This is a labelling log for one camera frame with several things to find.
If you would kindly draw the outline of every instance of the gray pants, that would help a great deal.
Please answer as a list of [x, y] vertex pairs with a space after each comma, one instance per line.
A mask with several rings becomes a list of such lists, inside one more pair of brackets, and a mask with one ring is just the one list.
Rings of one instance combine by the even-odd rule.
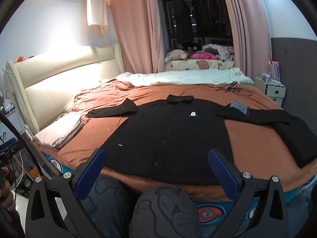
[[[200, 237], [197, 207], [177, 186], [147, 190], [133, 210], [124, 187], [115, 179], [100, 175], [81, 204], [106, 238]], [[68, 217], [65, 224], [78, 236]]]

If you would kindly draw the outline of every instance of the headboard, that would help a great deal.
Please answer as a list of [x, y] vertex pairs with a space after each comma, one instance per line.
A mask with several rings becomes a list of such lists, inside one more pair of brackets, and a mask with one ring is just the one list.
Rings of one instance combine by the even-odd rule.
[[64, 113], [81, 89], [124, 72], [116, 43], [102, 48], [69, 47], [22, 62], [8, 61], [4, 80], [25, 128], [35, 135]]

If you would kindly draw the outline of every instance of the pink curtain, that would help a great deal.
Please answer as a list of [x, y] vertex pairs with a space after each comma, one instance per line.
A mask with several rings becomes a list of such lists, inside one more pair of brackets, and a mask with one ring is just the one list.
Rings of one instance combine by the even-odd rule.
[[157, 0], [110, 0], [127, 72], [165, 71]]
[[254, 79], [267, 72], [271, 34], [262, 0], [226, 0], [232, 27], [236, 66]]

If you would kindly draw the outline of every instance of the striped bag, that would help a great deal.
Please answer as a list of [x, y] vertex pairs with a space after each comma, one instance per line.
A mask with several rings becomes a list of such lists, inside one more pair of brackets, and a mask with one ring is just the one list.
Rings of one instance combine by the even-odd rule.
[[280, 74], [280, 65], [278, 62], [272, 61], [270, 56], [267, 57], [268, 59], [268, 73], [270, 74], [271, 78], [276, 81], [281, 81], [281, 74]]

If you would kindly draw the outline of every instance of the shirt collar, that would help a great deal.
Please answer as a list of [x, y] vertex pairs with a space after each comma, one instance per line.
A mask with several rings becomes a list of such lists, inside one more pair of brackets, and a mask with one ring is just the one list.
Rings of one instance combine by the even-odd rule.
[[195, 98], [193, 96], [174, 96], [168, 95], [167, 101], [169, 102], [182, 102], [182, 101], [193, 101]]

